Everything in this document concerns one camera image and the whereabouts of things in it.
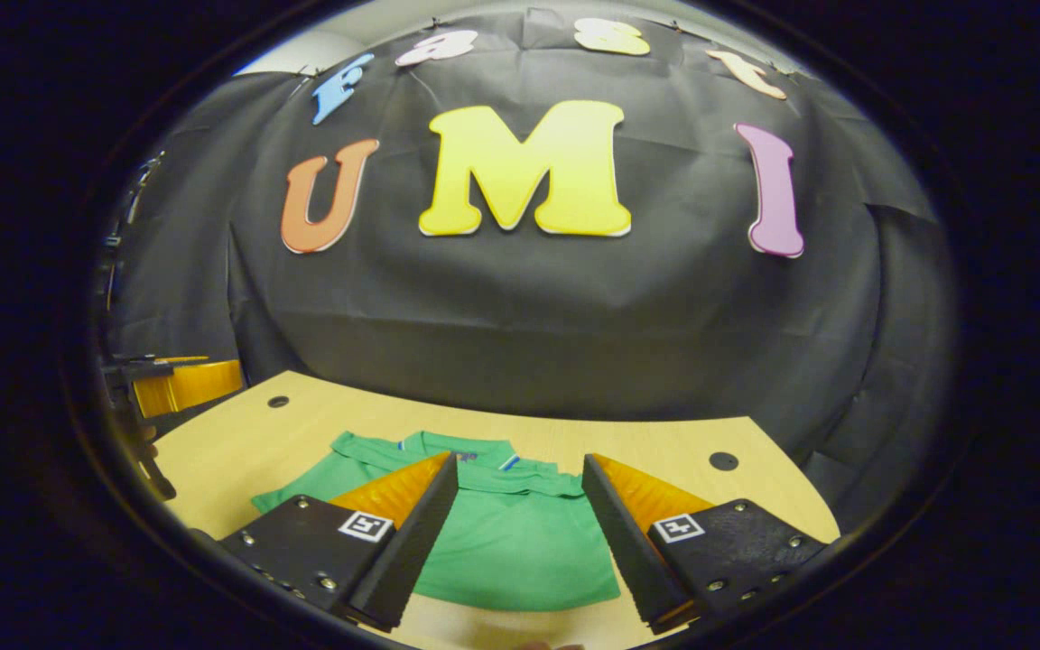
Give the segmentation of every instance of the white wall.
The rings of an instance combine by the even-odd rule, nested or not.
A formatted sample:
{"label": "white wall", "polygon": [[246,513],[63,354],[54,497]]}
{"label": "white wall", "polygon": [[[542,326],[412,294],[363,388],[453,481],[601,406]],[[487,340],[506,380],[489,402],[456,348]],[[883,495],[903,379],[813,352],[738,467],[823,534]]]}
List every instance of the white wall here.
{"label": "white wall", "polygon": [[277,46],[238,74],[249,72],[305,72],[331,66],[361,53],[371,45],[401,36],[433,23],[474,14],[516,11],[528,7],[592,8],[599,16],[619,12],[631,17],[670,24],[677,21],[681,29],[730,46],[751,57],[771,61],[784,73],[801,71],[802,66],[785,57],[773,46],[756,40],[721,18],[677,0],[628,0],[627,3],[598,3],[592,0],[509,0],[503,3],[478,3],[475,0],[372,0],[347,11],[311,25],[305,32]]}

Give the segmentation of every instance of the green shirt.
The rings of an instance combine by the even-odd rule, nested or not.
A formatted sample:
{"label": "green shirt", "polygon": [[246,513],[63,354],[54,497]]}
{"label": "green shirt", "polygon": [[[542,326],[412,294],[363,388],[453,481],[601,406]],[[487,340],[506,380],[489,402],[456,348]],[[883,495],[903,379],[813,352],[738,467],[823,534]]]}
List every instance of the green shirt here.
{"label": "green shirt", "polygon": [[344,432],[333,452],[290,485],[252,498],[267,513],[306,494],[322,501],[442,451],[460,490],[415,592],[487,609],[551,613],[619,596],[580,476],[517,458],[508,441],[420,432],[400,443]]}

